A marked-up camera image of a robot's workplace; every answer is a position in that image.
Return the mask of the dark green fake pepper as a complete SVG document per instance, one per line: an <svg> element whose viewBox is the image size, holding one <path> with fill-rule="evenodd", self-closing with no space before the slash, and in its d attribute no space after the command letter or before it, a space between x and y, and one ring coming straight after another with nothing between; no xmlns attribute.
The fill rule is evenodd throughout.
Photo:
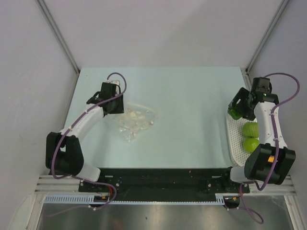
<svg viewBox="0 0 307 230"><path fill-rule="evenodd" d="M234 119L239 120L243 117L243 115L235 109L229 109L228 114Z"/></svg>

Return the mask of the clear polka dot zip bag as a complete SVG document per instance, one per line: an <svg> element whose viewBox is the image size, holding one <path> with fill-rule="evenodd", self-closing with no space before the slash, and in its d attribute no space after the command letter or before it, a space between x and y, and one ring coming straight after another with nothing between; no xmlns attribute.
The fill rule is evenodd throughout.
<svg viewBox="0 0 307 230"><path fill-rule="evenodd" d="M150 107L137 103L125 103L124 113L107 115L106 120L112 131L130 143L140 132L150 129L157 117L157 112Z"/></svg>

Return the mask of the light green fake fruit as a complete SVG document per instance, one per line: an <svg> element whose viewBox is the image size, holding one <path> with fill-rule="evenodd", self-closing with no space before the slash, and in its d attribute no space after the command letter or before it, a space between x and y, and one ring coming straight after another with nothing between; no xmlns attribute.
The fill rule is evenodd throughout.
<svg viewBox="0 0 307 230"><path fill-rule="evenodd" d="M247 122L242 127L242 135L247 138L258 138L259 130L257 122Z"/></svg>

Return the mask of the green fake apple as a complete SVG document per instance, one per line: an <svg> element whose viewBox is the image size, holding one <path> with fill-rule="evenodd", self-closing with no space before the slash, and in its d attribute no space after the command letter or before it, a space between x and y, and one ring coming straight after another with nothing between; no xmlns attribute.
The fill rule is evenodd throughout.
<svg viewBox="0 0 307 230"><path fill-rule="evenodd" d="M259 145L257 138L246 138L243 142L243 148L246 152L252 153Z"/></svg>

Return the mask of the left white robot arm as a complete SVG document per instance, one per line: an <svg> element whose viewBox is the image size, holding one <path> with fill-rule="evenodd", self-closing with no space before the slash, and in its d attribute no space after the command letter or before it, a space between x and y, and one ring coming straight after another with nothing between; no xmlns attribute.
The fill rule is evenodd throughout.
<svg viewBox="0 0 307 230"><path fill-rule="evenodd" d="M101 90L87 102L84 112L68 128L50 132L46 140L46 167L55 173L75 176L89 181L95 191L102 191L106 180L100 176L100 169L87 163L81 142L92 127L107 115L124 113L123 93L118 80L106 80Z"/></svg>

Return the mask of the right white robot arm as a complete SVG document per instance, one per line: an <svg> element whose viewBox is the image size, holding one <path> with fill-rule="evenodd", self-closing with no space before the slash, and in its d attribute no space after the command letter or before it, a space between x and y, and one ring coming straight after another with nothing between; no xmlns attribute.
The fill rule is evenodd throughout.
<svg viewBox="0 0 307 230"><path fill-rule="evenodd" d="M241 167L233 167L230 175L221 180L226 192L233 192L239 183L257 183L263 190L267 184L280 185L288 175L295 159L284 141L280 123L279 107L291 99L280 102L272 93L269 75L253 79L250 90L241 88L228 106L228 114L234 119L257 120L259 145Z"/></svg>

